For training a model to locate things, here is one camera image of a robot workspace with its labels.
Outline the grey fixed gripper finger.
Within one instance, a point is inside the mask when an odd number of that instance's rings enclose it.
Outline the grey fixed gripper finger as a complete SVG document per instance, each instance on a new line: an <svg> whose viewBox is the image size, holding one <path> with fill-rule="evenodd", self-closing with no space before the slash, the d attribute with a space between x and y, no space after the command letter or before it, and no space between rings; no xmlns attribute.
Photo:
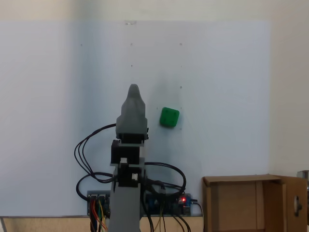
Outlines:
<svg viewBox="0 0 309 232"><path fill-rule="evenodd" d="M121 107L121 116L145 117L145 103L142 100L138 85L130 85L126 100Z"/></svg>

